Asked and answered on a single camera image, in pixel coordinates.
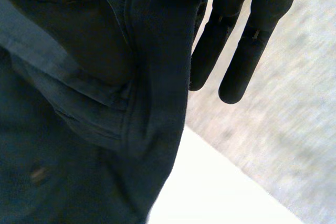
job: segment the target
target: black glove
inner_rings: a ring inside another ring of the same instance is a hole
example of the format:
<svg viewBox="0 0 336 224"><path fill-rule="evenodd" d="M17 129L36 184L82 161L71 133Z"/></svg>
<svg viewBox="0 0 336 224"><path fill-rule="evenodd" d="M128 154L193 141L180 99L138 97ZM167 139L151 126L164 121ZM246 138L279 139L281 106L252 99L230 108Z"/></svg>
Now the black glove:
<svg viewBox="0 0 336 224"><path fill-rule="evenodd" d="M10 0L81 68L111 85L132 79L135 61L107 0Z"/></svg>
<svg viewBox="0 0 336 224"><path fill-rule="evenodd" d="M192 55L191 91L206 82L238 20L244 0L214 0L205 30ZM293 0L253 0L251 14L219 89L222 101L238 102L279 19Z"/></svg>

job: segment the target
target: concrete floor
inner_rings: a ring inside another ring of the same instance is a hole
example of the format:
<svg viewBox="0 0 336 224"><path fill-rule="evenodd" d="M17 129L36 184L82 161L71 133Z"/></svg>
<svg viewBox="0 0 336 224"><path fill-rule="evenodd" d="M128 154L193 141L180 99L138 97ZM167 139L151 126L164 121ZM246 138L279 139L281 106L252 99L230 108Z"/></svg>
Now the concrete floor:
<svg viewBox="0 0 336 224"><path fill-rule="evenodd" d="M218 87L250 1L206 86L190 93L187 125L304 223L335 224L336 0L295 0L244 98L227 105ZM211 0L205 21L210 11Z"/></svg>

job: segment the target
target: snap button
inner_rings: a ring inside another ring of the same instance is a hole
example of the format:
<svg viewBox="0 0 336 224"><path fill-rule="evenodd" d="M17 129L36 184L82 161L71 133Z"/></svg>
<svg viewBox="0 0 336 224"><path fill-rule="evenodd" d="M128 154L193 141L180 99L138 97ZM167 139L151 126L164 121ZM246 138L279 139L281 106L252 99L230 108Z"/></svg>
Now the snap button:
<svg viewBox="0 0 336 224"><path fill-rule="evenodd" d="M34 164L30 171L30 180L35 186L40 186L48 180L49 175L49 168Z"/></svg>

